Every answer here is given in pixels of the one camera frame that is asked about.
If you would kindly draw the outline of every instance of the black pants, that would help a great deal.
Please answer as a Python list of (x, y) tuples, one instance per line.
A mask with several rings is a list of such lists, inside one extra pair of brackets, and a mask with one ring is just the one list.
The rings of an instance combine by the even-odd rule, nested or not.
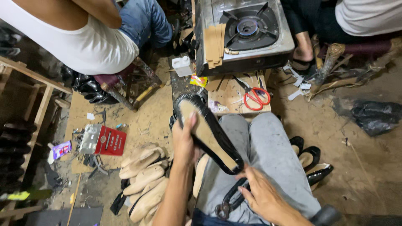
[(368, 41), (367, 37), (347, 34), (336, 21), (336, 0), (281, 0), (285, 16), (293, 35), (308, 31), (316, 33), (327, 43), (353, 44)]

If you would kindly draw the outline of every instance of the scissors handle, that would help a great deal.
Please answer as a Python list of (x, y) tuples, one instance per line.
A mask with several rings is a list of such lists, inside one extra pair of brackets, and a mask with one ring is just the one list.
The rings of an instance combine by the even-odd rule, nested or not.
[[(260, 97), (259, 97), (258, 94), (256, 93), (256, 90), (263, 91), (263, 92), (267, 95), (267, 99), (268, 99), (267, 102), (263, 102), (263, 101), (260, 99)], [(259, 110), (261, 110), (261, 109), (263, 108), (264, 105), (267, 105), (267, 104), (269, 104), (269, 102), (271, 102), (271, 96), (269, 95), (269, 92), (267, 92), (265, 89), (262, 89), (262, 88), (259, 88), (259, 87), (254, 87), (254, 88), (252, 88), (250, 91), (254, 94), (254, 96), (255, 96), (256, 98), (254, 98), (253, 96), (251, 96), (249, 93), (246, 93), (246, 94), (243, 96), (244, 105), (245, 105), (248, 109), (251, 109), (251, 110), (253, 110), (253, 111), (259, 111)], [(247, 104), (246, 97), (249, 97), (249, 98), (252, 99), (254, 102), (258, 103), (258, 105), (260, 105), (260, 107), (259, 107), (259, 108), (252, 108), (252, 107), (250, 107), (250, 106)]]

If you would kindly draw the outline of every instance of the gas stove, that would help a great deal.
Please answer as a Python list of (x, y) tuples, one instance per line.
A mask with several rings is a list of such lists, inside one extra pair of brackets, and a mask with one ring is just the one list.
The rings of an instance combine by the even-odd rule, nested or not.
[[(208, 69), (204, 29), (226, 24), (222, 66)], [(195, 0), (197, 76), (280, 67), (294, 49), (280, 0)]]

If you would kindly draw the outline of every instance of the small packet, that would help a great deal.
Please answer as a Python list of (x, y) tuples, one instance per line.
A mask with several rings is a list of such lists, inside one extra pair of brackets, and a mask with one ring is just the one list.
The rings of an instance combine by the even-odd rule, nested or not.
[(197, 77), (196, 73), (194, 72), (191, 75), (190, 84), (205, 87), (207, 85), (208, 77)]
[(72, 150), (71, 141), (66, 141), (57, 146), (52, 147), (53, 159), (58, 159)]

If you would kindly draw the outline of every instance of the person in white tank top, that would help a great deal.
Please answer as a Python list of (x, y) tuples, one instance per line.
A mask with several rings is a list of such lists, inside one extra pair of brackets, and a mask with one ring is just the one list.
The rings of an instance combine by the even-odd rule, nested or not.
[(73, 70), (114, 74), (138, 56), (172, 38), (172, 25), (156, 0), (0, 0), (0, 18)]
[(281, 3), (297, 40), (293, 60), (300, 64), (313, 59), (310, 36), (314, 33), (323, 42), (354, 44), (389, 40), (394, 35), (389, 33), (402, 30), (402, 0), (281, 0)]

